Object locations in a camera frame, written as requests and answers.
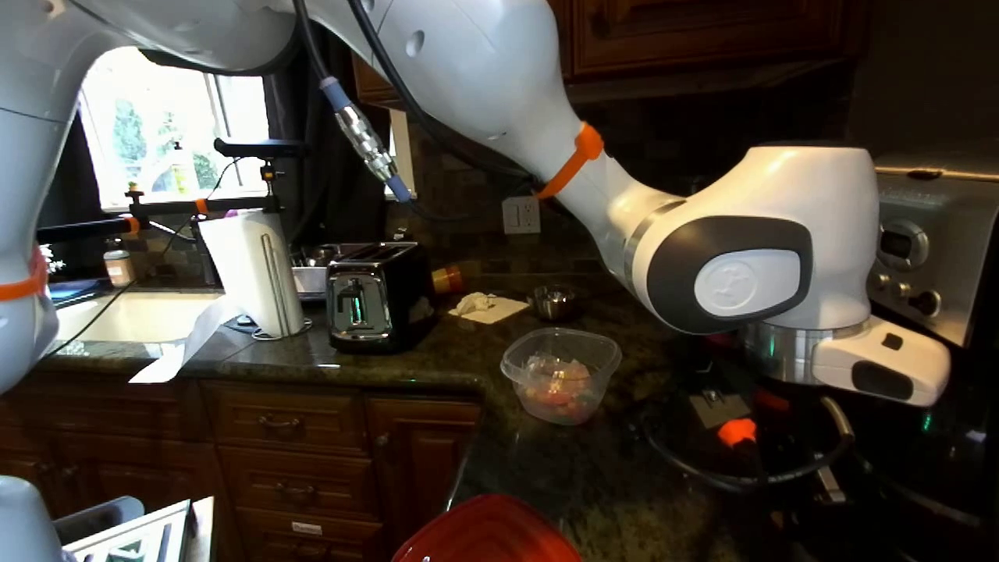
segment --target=granite countertop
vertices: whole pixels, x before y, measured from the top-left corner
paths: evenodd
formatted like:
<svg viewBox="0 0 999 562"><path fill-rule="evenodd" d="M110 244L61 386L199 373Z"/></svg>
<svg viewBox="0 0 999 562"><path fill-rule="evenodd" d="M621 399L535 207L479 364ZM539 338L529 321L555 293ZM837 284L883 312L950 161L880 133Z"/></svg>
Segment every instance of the granite countertop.
<svg viewBox="0 0 999 562"><path fill-rule="evenodd" d="M522 281L479 290L522 297L529 287ZM284 342L252 342L223 327L182 378L474 394L488 417L457 480L457 504L484 492L511 493L542 511L587 562L804 559L776 535L760 496L721 493L686 478L634 432L640 412L671 408L677 380L699 376L699 347L664 331L606 276L578 277L570 287L583 304L583 315L570 324L608 333L624 351L600 417L578 427L524 417L500 376L501 351L542 324L532 312L500 324L442 315L411 351L358 357L330 351L321 312L312 310L310 331ZM73 345L48 360L48 368L147 364L149 347Z"/></svg>

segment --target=wooden cabinet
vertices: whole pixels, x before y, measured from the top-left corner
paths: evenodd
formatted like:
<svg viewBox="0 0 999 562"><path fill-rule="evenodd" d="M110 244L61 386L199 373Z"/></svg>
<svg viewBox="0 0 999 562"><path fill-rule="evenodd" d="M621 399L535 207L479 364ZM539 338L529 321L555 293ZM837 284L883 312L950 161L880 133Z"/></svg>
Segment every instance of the wooden cabinet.
<svg viewBox="0 0 999 562"><path fill-rule="evenodd" d="M482 407L439 397L378 397L364 407L386 535L403 544L442 511Z"/></svg>
<svg viewBox="0 0 999 562"><path fill-rule="evenodd" d="M842 57L868 0L578 0L570 75Z"/></svg>
<svg viewBox="0 0 999 562"><path fill-rule="evenodd" d="M147 508L223 496L194 386L128 387L125 373L32 376L0 399L0 472L54 520L130 493Z"/></svg>
<svg viewBox="0 0 999 562"><path fill-rule="evenodd" d="M385 562L439 517L482 407L334 386L35 373L0 399L0 476L54 520L130 493L214 496L217 559Z"/></svg>
<svg viewBox="0 0 999 562"><path fill-rule="evenodd" d="M771 85L854 57L872 0L548 0L574 100ZM362 105L397 106L357 60Z"/></svg>
<svg viewBox="0 0 999 562"><path fill-rule="evenodd" d="M239 559L386 555L358 399L300 386L205 386Z"/></svg>

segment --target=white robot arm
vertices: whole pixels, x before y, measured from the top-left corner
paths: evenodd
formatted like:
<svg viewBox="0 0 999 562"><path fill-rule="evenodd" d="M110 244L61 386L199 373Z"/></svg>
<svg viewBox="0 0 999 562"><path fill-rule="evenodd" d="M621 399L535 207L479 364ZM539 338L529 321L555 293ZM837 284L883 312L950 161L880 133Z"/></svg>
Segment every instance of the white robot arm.
<svg viewBox="0 0 999 562"><path fill-rule="evenodd" d="M946 347L868 310L877 185L865 150L754 148L718 185L671 197L631 179L570 111L546 0L362 6L422 111L548 180L606 269L664 324L751 327L750 347L787 380L916 407L939 397ZM310 16L382 69L345 0L310 0ZM32 234L84 69L136 45L252 71L284 54L293 24L290 0L0 6L0 394L54 338Z"/></svg>

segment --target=cabinet door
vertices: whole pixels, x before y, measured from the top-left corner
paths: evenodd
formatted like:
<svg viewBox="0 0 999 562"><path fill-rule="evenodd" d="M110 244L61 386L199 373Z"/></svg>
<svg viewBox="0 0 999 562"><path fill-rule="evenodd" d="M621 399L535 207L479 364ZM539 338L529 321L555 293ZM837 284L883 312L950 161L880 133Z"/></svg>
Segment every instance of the cabinet door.
<svg viewBox="0 0 999 562"><path fill-rule="evenodd" d="M842 57L868 0L578 0L574 75Z"/></svg>
<svg viewBox="0 0 999 562"><path fill-rule="evenodd" d="M128 386L130 373L37 373L0 404L0 421L19 418L35 435L130 435L209 441L194 386Z"/></svg>
<svg viewBox="0 0 999 562"><path fill-rule="evenodd" d="M0 427L0 476L32 480L54 520L77 506L74 480L60 469L44 441Z"/></svg>
<svg viewBox="0 0 999 562"><path fill-rule="evenodd" d="M378 517L368 458L223 447L232 499L302 517Z"/></svg>
<svg viewBox="0 0 999 562"><path fill-rule="evenodd" d="M371 397L364 407L385 522L397 548L442 511L482 407L439 397Z"/></svg>
<svg viewBox="0 0 999 562"><path fill-rule="evenodd" d="M178 499L224 496L214 449L209 445L68 437L57 441L60 472L77 480L84 506L136 496L147 508Z"/></svg>
<svg viewBox="0 0 999 562"><path fill-rule="evenodd" d="M351 394L290 386L205 386L205 404L217 445L364 457L364 427Z"/></svg>
<svg viewBox="0 0 999 562"><path fill-rule="evenodd" d="M385 562L382 524L237 508L245 562Z"/></svg>

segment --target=plate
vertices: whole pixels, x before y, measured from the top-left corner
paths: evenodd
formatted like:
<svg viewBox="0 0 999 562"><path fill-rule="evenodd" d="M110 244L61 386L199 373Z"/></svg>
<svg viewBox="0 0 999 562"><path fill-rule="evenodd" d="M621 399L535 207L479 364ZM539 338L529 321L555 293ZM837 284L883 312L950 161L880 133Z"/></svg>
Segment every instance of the plate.
<svg viewBox="0 0 999 562"><path fill-rule="evenodd" d="M532 506L482 493L428 522L394 562L581 562L581 553Z"/></svg>

